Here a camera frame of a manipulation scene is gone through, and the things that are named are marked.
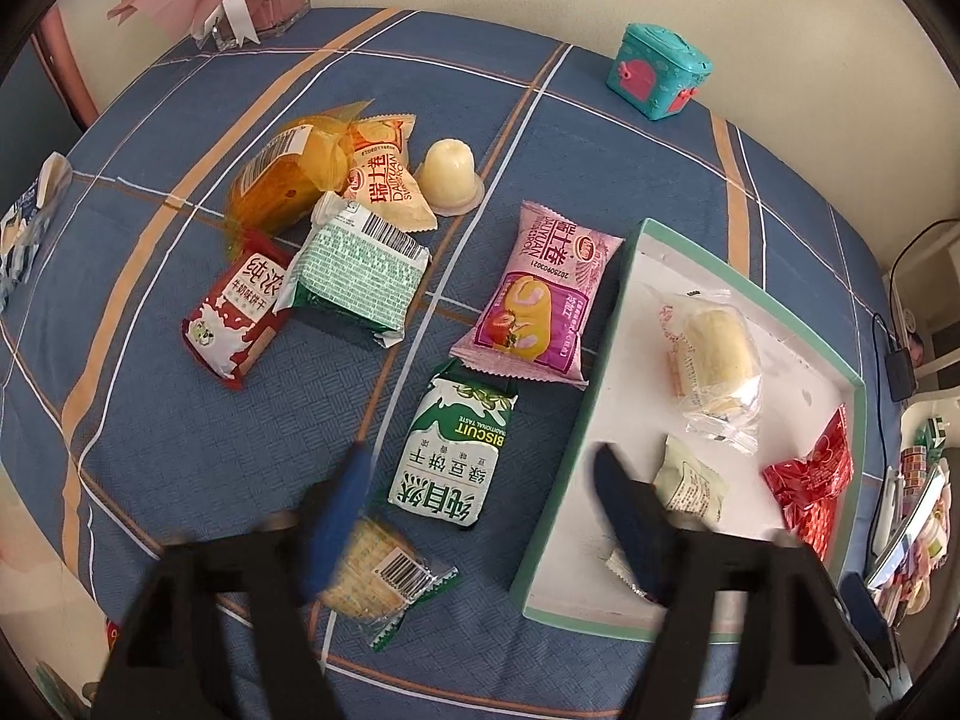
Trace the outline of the orange yellow snack bag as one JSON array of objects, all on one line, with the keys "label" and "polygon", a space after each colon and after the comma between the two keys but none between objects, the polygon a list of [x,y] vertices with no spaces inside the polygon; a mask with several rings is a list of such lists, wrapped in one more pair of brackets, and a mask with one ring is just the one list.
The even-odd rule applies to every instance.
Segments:
[{"label": "orange yellow snack bag", "polygon": [[311,215],[325,192],[343,192],[355,151],[348,128],[370,104],[356,101],[286,122],[245,163],[224,210],[231,260],[241,253],[247,232],[276,236]]}]

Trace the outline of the red white biscuit packet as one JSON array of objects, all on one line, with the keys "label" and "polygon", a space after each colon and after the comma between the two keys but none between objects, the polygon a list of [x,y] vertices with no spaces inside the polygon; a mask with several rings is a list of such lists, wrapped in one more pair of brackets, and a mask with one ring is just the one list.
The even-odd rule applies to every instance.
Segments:
[{"label": "red white biscuit packet", "polygon": [[242,234],[241,249],[199,305],[181,323],[185,348],[224,387],[244,379],[286,323],[277,307],[291,255],[259,231]]}]

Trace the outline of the pale green small snack packet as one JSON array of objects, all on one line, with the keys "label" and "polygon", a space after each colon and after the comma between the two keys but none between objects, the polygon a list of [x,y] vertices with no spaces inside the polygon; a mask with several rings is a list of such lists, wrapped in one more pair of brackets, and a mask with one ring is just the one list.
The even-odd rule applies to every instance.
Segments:
[{"label": "pale green small snack packet", "polygon": [[672,434],[665,436],[661,466],[652,486],[669,514],[680,514],[695,527],[719,527],[729,484]]}]

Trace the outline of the blue plaid tablecloth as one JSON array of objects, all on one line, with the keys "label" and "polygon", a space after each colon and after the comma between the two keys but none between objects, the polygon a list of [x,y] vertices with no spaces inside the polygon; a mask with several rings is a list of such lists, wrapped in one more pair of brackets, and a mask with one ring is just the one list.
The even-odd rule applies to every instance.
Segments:
[{"label": "blue plaid tablecloth", "polygon": [[[861,236],[790,167],[703,106],[649,122],[608,60],[534,32],[421,11],[323,8],[260,47],[169,49],[70,150],[75,177],[2,330],[2,461],[50,546],[121,619],[158,548],[286,509],[355,440],[389,481],[431,372],[493,291],[535,200],[628,236],[658,220],[743,263],[864,380],[861,571],[900,411],[875,367],[887,305]],[[337,317],[291,322],[241,390],[190,356],[182,319],[226,265],[233,177],[300,115],[410,112],[410,149],[466,140],[490,198],[427,236],[427,292],[394,351]]]}]

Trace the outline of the hanging organizer with stationery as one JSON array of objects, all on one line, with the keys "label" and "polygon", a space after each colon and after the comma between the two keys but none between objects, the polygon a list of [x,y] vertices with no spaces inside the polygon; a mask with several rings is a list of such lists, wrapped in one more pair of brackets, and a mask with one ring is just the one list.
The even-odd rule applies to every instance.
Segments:
[{"label": "hanging organizer with stationery", "polygon": [[901,449],[898,465],[885,475],[866,587],[890,628],[928,606],[932,574],[949,557],[947,429],[940,416],[926,419]]}]

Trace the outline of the pink swiss roll packet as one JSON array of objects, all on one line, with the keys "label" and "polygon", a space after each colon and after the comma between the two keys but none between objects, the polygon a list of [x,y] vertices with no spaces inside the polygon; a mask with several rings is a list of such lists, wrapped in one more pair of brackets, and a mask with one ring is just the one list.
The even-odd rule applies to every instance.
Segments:
[{"label": "pink swiss roll packet", "polygon": [[623,239],[521,203],[517,239],[482,315],[452,345],[472,371],[583,390],[583,335]]}]

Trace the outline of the clear wrapped bread roll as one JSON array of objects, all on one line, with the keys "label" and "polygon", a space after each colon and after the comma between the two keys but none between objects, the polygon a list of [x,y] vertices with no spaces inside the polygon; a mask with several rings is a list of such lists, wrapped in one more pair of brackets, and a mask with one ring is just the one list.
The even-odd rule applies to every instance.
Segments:
[{"label": "clear wrapped bread roll", "polygon": [[658,293],[656,298],[686,429],[754,455],[763,371],[743,315],[715,301],[715,293]]}]

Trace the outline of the cream orange swiss roll packet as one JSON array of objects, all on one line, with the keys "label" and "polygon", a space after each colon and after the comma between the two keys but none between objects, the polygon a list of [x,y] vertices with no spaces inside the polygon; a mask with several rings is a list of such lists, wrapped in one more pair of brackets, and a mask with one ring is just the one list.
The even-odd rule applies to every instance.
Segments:
[{"label": "cream orange swiss roll packet", "polygon": [[415,114],[373,115],[352,122],[345,135],[352,156],[343,197],[407,234],[438,227],[409,169],[407,142],[415,124]]}]

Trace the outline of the blue white packet at edge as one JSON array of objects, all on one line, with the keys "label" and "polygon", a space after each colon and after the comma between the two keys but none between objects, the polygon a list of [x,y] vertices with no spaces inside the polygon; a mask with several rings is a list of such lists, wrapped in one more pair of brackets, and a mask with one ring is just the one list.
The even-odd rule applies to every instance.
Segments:
[{"label": "blue white packet at edge", "polygon": [[0,304],[7,307],[11,294],[31,275],[34,259],[43,245],[50,222],[65,188],[71,183],[73,167],[59,151],[52,151],[36,179],[2,218],[2,266]]}]

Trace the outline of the teal toy treasure chest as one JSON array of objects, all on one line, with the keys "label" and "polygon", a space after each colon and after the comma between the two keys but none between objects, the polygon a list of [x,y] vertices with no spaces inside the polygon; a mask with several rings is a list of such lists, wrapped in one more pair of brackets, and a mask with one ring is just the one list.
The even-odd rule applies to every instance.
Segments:
[{"label": "teal toy treasure chest", "polygon": [[679,114],[713,73],[713,62],[672,29],[630,23],[607,86],[650,121]]}]

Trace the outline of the white jelly cup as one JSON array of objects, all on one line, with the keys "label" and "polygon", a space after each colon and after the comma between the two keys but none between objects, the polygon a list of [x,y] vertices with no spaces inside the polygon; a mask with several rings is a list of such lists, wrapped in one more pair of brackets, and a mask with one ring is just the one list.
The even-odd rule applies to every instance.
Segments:
[{"label": "white jelly cup", "polygon": [[434,142],[415,171],[415,179],[431,210],[439,216],[465,215],[475,210],[485,195],[473,151],[457,138]]}]

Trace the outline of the mint green biscuit packet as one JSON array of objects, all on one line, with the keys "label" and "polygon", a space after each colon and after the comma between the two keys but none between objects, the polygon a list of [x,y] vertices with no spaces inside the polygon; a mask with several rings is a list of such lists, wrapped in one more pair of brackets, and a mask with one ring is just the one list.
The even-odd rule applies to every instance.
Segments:
[{"label": "mint green biscuit packet", "polygon": [[430,249],[335,192],[317,200],[309,221],[278,290],[275,314],[330,310],[363,323],[382,348],[400,343]]}]

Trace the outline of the red foil snack packet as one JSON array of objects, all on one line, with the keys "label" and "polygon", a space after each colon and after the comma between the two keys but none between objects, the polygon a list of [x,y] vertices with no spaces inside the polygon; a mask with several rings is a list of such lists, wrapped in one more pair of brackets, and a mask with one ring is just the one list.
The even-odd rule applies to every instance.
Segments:
[{"label": "red foil snack packet", "polygon": [[838,501],[854,475],[846,408],[838,406],[810,452],[766,465],[760,472],[786,530],[827,561]]}]

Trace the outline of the clear round cracker packet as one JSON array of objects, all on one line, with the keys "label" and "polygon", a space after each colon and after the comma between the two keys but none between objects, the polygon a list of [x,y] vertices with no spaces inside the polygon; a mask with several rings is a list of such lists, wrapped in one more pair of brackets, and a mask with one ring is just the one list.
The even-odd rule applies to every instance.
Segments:
[{"label": "clear round cracker packet", "polygon": [[368,647],[379,652],[410,610],[454,587],[459,578],[457,567],[428,559],[391,525],[362,515],[319,600],[353,621]]}]

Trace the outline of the green white biscuit packet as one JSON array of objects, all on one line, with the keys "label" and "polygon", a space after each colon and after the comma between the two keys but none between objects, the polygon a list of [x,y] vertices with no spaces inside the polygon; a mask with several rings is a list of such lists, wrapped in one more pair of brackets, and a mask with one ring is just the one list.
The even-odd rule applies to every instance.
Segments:
[{"label": "green white biscuit packet", "polygon": [[410,422],[387,502],[468,530],[478,522],[516,408],[501,385],[449,359],[434,371]]}]

